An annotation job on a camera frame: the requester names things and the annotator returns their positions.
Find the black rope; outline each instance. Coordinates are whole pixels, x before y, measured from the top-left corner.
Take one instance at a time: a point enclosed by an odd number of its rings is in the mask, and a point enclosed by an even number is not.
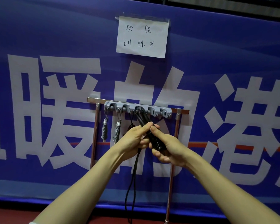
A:
[[[132,173],[132,180],[131,180],[130,186],[127,190],[127,194],[125,195],[125,201],[124,201],[124,208],[127,211],[127,196],[129,195],[129,191],[134,182],[134,198],[133,198],[132,210],[131,210],[131,215],[130,216],[128,215],[128,218],[127,218],[127,221],[129,222],[129,224],[133,224],[132,217],[133,217],[133,211],[134,211],[135,200],[136,200],[136,170],[137,170],[137,164],[138,164],[138,158],[139,158],[140,152],[141,152],[141,149],[138,148],[138,154],[137,154],[137,157],[135,160],[134,169],[133,169],[133,173]]]

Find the bracket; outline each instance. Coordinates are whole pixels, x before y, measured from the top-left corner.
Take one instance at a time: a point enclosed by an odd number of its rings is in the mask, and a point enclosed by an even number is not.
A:
[[[106,101],[104,105],[104,109],[108,108],[111,112],[131,112],[135,111],[138,107],[143,107],[147,114],[152,115],[153,117],[163,116],[165,118],[172,117],[172,109],[168,107],[158,107],[158,106],[151,106],[151,105],[139,105],[134,103],[124,103],[118,101]]]

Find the white paper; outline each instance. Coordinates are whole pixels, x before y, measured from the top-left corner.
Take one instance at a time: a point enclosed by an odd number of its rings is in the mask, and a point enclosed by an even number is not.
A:
[[[119,17],[116,52],[165,58],[169,23]]]

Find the metal pole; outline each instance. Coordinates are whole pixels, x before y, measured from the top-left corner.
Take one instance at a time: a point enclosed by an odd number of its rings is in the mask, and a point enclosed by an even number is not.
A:
[[[96,138],[98,132],[98,118],[100,112],[100,99],[98,98],[98,103],[96,103],[96,115],[94,119],[94,129],[93,129],[93,140],[92,140],[92,151],[91,151],[91,161],[90,161],[90,169],[94,165],[94,157],[96,154]]]
[[[176,122],[175,122],[175,131],[174,131],[174,136],[176,138],[178,137],[179,120],[180,120],[180,116],[182,115],[181,112],[182,112],[182,110],[180,108],[178,108],[177,113],[176,113],[176,117],[175,117]],[[165,224],[169,223],[170,203],[171,203],[171,199],[172,199],[173,176],[174,176],[174,165],[171,164]]]

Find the metal spring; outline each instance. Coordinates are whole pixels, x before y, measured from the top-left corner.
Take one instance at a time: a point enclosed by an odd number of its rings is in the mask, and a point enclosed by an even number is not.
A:
[[[114,144],[116,144],[119,141],[120,127],[121,127],[121,120],[118,120],[115,125],[115,134],[113,137]]]
[[[106,142],[106,139],[108,138],[108,126],[107,126],[107,122],[108,122],[108,117],[106,117],[104,119],[103,122],[103,129],[102,129],[102,139],[103,142]]]

